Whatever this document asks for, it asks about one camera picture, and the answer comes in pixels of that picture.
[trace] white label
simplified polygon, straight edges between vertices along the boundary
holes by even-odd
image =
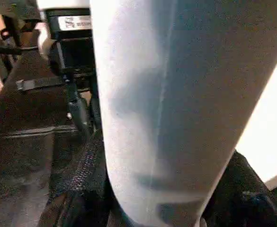
[[[92,29],[91,16],[58,17],[58,24],[62,31]]]

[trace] gray panel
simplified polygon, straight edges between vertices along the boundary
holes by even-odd
[[[277,2],[92,0],[91,10],[115,196],[137,226],[198,226],[277,62]]]

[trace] white surface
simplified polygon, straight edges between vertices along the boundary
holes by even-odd
[[[91,16],[58,17],[58,24],[62,31],[92,29]]]
[[[37,0],[39,10],[89,8],[89,0]]]
[[[277,187],[277,66],[236,149],[269,189]]]

